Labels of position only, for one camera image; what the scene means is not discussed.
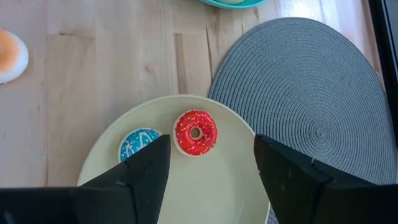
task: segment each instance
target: red donut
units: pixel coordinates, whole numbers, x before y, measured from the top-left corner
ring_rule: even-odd
[[[216,144],[217,134],[216,123],[206,111],[187,111],[174,123],[175,146],[188,156],[206,154]]]

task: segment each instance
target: toy donut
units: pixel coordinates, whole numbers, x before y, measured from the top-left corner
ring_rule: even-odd
[[[190,110],[174,123],[173,140],[177,149],[188,156],[206,154],[217,140],[217,127],[206,111]]]
[[[18,78],[29,61],[26,45],[16,35],[0,29],[0,84]]]
[[[138,152],[162,134],[151,128],[140,128],[130,132],[119,145],[119,162]]]

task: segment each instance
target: teal bowl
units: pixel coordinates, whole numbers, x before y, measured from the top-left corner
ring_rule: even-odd
[[[257,6],[263,2],[266,2],[267,0],[245,0],[244,2],[242,2],[240,4],[236,4],[236,5],[225,4],[225,3],[218,2],[215,0],[200,0],[200,1],[207,3],[209,5],[215,6],[215,7],[223,8],[223,9],[247,9],[250,7]]]

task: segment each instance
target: orange donut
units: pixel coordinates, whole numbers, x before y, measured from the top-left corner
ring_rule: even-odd
[[[0,30],[0,83],[19,77],[29,61],[26,45],[16,35]]]
[[[174,124],[173,139],[177,149],[188,156],[206,154],[217,140],[217,127],[206,111],[190,110]]]

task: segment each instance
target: gray placemat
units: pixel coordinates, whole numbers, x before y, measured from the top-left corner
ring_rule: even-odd
[[[362,53],[310,19],[261,24],[221,64],[209,98],[265,134],[376,184],[396,181],[397,149],[382,85]],[[269,223],[277,223],[273,212]]]

